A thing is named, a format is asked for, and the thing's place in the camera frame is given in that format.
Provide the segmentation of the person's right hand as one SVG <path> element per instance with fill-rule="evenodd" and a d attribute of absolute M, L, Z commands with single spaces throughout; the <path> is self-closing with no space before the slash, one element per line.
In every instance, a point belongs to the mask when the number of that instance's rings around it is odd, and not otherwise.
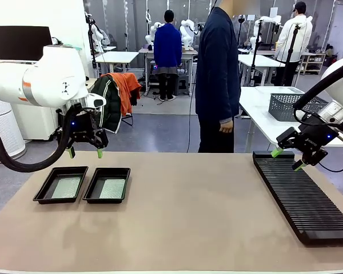
<path fill-rule="evenodd" d="M 230 134 L 233 132 L 233 130 L 234 130 L 234 124 L 232 120 L 220 124 L 220 132 L 222 133 Z"/>

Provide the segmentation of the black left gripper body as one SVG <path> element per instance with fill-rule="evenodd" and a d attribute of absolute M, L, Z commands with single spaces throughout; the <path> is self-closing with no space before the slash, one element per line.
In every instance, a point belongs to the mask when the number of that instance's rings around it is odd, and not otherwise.
<path fill-rule="evenodd" d="M 93 110 L 81 111 L 70 117 L 70 136 L 94 136 L 95 132 L 96 122 Z"/>

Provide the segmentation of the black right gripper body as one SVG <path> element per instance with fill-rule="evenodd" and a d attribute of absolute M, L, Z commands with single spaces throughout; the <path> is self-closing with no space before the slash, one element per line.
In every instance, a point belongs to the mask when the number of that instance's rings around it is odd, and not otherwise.
<path fill-rule="evenodd" d="M 298 149 L 303 153 L 316 152 L 339 136 L 320 118 L 307 118 L 304 123 L 298 126 Z"/>

